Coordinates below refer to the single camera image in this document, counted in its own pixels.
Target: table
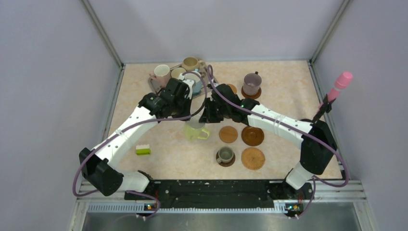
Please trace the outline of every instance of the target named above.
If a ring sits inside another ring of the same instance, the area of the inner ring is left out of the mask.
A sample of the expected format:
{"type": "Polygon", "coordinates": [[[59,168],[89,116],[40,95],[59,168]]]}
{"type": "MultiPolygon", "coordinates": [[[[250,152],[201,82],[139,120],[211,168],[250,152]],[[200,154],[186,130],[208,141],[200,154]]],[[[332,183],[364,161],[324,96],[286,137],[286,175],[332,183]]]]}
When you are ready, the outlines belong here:
{"type": "MultiPolygon", "coordinates": [[[[170,67],[178,63],[167,63],[170,67]]],[[[262,77],[262,95],[257,99],[266,107],[291,118],[312,118],[319,105],[316,90],[306,61],[261,61],[261,62],[207,62],[214,68],[220,83],[230,83],[241,95],[243,77],[259,72],[262,77]]],[[[149,73],[158,64],[127,64],[120,86],[118,99],[110,127],[113,133],[133,112],[142,97],[151,92],[147,83],[149,73]]],[[[197,97],[191,111],[199,108],[204,96],[197,97]]],[[[225,119],[219,124],[207,124],[211,135],[207,140],[187,141],[183,135],[184,122],[161,122],[147,131],[137,145],[149,144],[151,155],[135,154],[134,145],[119,164],[121,171],[142,170],[154,179],[283,179],[300,158],[300,150],[289,141],[265,131],[265,139],[259,148],[266,157],[265,165],[259,170],[249,170],[241,162],[241,153],[248,148],[241,139],[244,124],[225,119]],[[239,133],[231,144],[223,143],[219,130],[233,126],[239,133]],[[231,147],[236,161],[230,167],[216,163],[215,155],[223,146],[231,147]]],[[[325,172],[325,179],[340,179],[341,172],[335,157],[325,172]]]]}

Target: gray cup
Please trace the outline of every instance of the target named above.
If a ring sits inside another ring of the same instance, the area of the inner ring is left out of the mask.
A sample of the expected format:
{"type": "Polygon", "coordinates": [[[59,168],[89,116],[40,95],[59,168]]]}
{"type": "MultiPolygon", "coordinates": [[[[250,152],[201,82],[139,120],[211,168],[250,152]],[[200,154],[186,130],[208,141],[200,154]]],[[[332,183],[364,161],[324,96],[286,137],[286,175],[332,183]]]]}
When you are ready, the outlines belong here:
{"type": "Polygon", "coordinates": [[[247,95],[256,95],[261,87],[262,78],[258,72],[249,73],[243,79],[243,92],[247,95]]]}
{"type": "Polygon", "coordinates": [[[218,151],[217,163],[228,163],[234,157],[234,151],[229,147],[222,147],[218,151]]]}

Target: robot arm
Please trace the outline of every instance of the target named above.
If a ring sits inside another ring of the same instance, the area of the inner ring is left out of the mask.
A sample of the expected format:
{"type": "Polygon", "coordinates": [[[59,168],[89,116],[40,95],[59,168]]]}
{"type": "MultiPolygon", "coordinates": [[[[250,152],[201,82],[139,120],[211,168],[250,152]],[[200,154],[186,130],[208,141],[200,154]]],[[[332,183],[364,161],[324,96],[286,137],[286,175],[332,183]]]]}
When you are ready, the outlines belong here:
{"type": "Polygon", "coordinates": [[[256,100],[240,100],[228,85],[221,84],[216,86],[216,88],[224,97],[234,104],[240,105],[242,108],[248,109],[251,112],[273,118],[279,122],[275,123],[257,115],[238,110],[226,103],[214,91],[212,92],[211,98],[208,98],[206,101],[206,107],[203,116],[200,118],[200,122],[219,123],[224,118],[231,118],[237,123],[244,123],[248,126],[268,130],[292,142],[301,150],[300,161],[295,168],[290,171],[285,182],[296,190],[300,189],[313,175],[321,175],[323,173],[332,159],[333,153],[309,137],[281,125],[281,122],[324,141],[336,150],[337,145],[325,122],[317,121],[316,123],[311,123],[311,121],[292,119],[266,108],[256,100]]]}
{"type": "MultiPolygon", "coordinates": [[[[179,118],[190,114],[192,87],[194,81],[190,79],[178,80],[171,78],[166,88],[158,95],[149,93],[143,97],[129,118],[109,138],[117,136],[106,146],[101,147],[82,169],[82,175],[103,195],[109,196],[119,188],[143,192],[149,184],[146,175],[133,172],[124,175],[116,171],[120,160],[125,156],[133,144],[159,122],[160,118],[179,118]],[[129,126],[141,123],[125,131],[129,126]]],[[[84,148],[79,154],[82,163],[91,153],[84,148]]]]}

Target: green glass mug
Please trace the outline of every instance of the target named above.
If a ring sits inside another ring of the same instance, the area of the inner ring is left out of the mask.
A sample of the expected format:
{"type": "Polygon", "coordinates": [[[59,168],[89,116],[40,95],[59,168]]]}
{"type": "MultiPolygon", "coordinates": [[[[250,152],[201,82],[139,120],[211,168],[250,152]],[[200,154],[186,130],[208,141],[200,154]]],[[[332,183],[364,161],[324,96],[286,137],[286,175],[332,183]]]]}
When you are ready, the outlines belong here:
{"type": "Polygon", "coordinates": [[[197,114],[184,124],[184,137],[187,140],[206,140],[210,136],[210,131],[204,128],[205,124],[198,122],[200,117],[201,115],[197,114]]]}

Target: tray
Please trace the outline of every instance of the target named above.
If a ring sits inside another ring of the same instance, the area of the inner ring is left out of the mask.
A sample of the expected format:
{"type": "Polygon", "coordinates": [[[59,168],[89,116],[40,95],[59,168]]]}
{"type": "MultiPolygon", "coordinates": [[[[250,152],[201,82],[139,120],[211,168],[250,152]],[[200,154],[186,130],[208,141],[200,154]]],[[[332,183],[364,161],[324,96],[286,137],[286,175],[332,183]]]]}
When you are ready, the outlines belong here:
{"type": "MultiPolygon", "coordinates": [[[[170,71],[172,71],[173,69],[175,69],[175,68],[177,68],[177,67],[181,67],[181,64],[176,65],[176,66],[170,68],[170,71]]],[[[211,89],[210,89],[209,87],[207,87],[207,85],[208,85],[208,83],[209,83],[209,82],[208,82],[208,75],[207,75],[207,64],[206,64],[203,68],[200,68],[199,72],[200,72],[200,74],[201,74],[201,77],[202,77],[203,80],[204,80],[205,85],[203,85],[203,86],[201,87],[200,93],[194,94],[194,95],[192,96],[193,99],[196,98],[196,97],[198,97],[198,96],[200,96],[200,95],[203,95],[203,94],[204,94],[204,88],[207,88],[207,92],[211,92],[211,89]]],[[[162,86],[160,85],[159,82],[154,81],[154,80],[151,79],[150,77],[147,79],[147,82],[148,82],[148,84],[149,84],[149,86],[150,86],[150,89],[152,89],[152,92],[154,92],[154,93],[156,93],[156,94],[157,94],[157,93],[160,91],[160,89],[162,88],[162,86]]]]}

